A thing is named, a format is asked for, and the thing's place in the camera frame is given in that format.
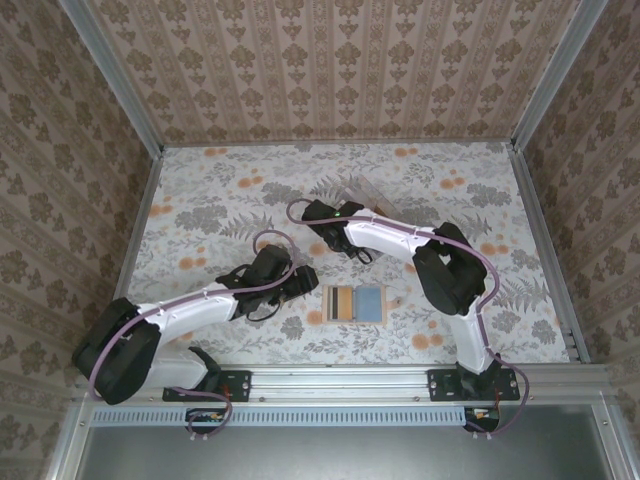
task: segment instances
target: floral wallpaper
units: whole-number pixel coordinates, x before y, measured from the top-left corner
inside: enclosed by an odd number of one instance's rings
[[[579,0],[90,0],[167,145],[508,138]]]
[[[640,4],[611,0],[527,145],[591,355],[640,445]]]
[[[426,300],[413,265],[388,255],[372,265],[349,261],[286,218],[285,207],[296,198],[336,205],[345,187],[359,185],[359,175],[391,202],[399,220],[436,226],[451,221],[495,263],[503,287],[487,308],[487,329],[505,358],[568,361],[502,143],[167,149],[131,298],[154,303],[208,285],[251,263],[253,236],[277,228],[293,236],[303,262],[316,269],[318,288],[263,323],[238,319],[183,340],[223,364],[453,363],[447,316]],[[282,241],[266,236],[258,246],[267,242]],[[386,326],[322,323],[322,285],[367,284],[386,286]]]
[[[0,2],[0,478],[45,472],[149,166],[58,3]]]

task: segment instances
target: vent slot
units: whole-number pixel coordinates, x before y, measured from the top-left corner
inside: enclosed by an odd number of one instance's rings
[[[98,407],[92,427],[183,427],[187,407]],[[464,425],[463,407],[249,407],[237,406],[229,426],[393,427]],[[195,426],[205,425],[194,422]]]

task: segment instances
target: black cable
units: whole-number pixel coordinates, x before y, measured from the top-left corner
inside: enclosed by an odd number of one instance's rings
[[[282,306],[282,302],[278,302],[278,306],[276,307],[276,309],[269,313],[269,315],[267,315],[266,317],[262,317],[262,318],[249,318],[249,314],[247,313],[247,320],[249,320],[250,322],[264,322],[265,320],[269,320],[270,318],[272,318],[276,313],[278,313],[278,311],[280,310],[280,307]]]
[[[365,262],[364,259],[360,256],[360,254],[365,254],[369,258],[369,261]],[[362,263],[363,265],[369,265],[371,262],[373,262],[373,257],[364,248],[358,250],[358,252],[356,253],[356,257],[358,257],[358,260],[360,260],[360,263]]]
[[[242,270],[246,270],[247,268],[249,268],[251,265],[245,263],[244,265],[240,265],[239,267],[234,268],[233,270],[231,270],[227,275],[235,275],[238,276],[238,272],[241,272]]]

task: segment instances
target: table surface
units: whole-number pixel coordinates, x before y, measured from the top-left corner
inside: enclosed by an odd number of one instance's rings
[[[263,323],[238,319],[184,340],[222,364],[453,363],[446,315],[428,303],[411,265],[389,256],[369,266],[350,261],[286,219],[289,201],[335,205],[359,175],[393,204],[398,220],[450,221],[494,262],[503,286],[485,321],[496,351],[522,363],[569,360],[502,143],[167,149],[129,297],[156,302],[203,287],[250,263],[253,236],[277,228],[293,236],[320,286]],[[386,326],[322,324],[323,284],[385,285]]]

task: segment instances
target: gray floor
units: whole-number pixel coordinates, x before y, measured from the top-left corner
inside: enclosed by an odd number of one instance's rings
[[[504,436],[461,428],[235,427],[207,442],[181,428],[99,428],[78,478],[597,479],[612,478],[589,407],[530,407]]]

